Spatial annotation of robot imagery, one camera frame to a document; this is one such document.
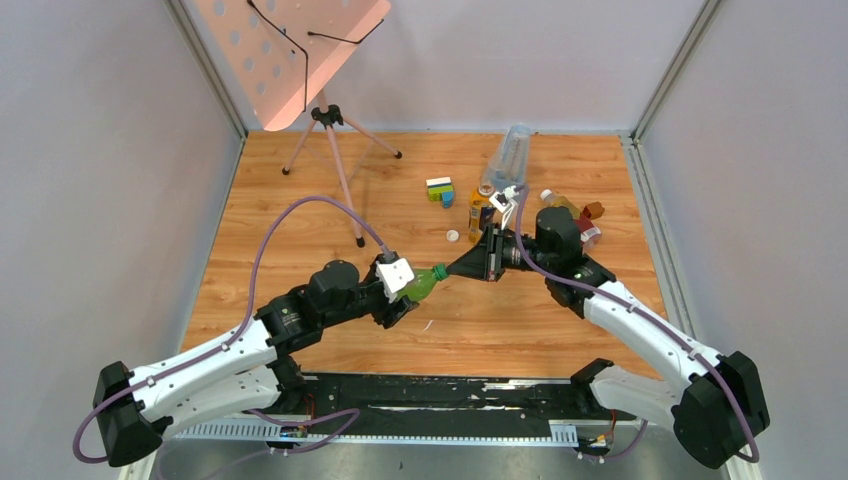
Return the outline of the green plastic bottle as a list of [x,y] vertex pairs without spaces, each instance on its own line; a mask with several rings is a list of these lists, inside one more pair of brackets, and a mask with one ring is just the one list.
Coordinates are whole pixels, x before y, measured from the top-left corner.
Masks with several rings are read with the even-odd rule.
[[450,276],[443,263],[430,268],[416,268],[413,273],[413,280],[398,292],[398,297],[407,298],[415,303],[421,303],[439,282],[448,279]]

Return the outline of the yellow blue milk tea bottle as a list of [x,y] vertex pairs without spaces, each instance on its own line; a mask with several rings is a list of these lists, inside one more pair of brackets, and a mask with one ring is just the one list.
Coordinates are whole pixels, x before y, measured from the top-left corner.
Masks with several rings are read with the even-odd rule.
[[495,207],[489,199],[494,193],[494,186],[491,183],[483,182],[470,195],[468,239],[472,244],[476,244],[480,240],[486,226],[493,221]]

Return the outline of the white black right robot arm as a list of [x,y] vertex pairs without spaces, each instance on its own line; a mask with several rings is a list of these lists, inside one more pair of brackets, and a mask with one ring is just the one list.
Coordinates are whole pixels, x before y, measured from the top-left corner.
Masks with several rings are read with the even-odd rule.
[[740,351],[729,355],[685,335],[639,302],[608,269],[582,250],[565,207],[545,207],[535,233],[494,225],[452,262],[452,275],[496,282],[508,269],[541,274],[561,306],[622,341],[658,379],[597,359],[575,374],[571,403],[584,417],[623,411],[672,432],[701,465],[717,469],[749,448],[771,423],[758,368]]

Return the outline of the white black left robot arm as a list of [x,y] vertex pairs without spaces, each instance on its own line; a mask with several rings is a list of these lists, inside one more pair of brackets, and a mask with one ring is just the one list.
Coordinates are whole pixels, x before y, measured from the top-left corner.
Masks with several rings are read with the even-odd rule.
[[421,278],[403,258],[377,258],[365,276],[349,262],[332,261],[199,347],[145,366],[116,361],[103,367],[93,399],[102,461],[134,463],[181,430],[236,411],[271,405],[298,411],[307,389],[292,353],[318,343],[326,329],[362,317],[392,327],[416,307]]

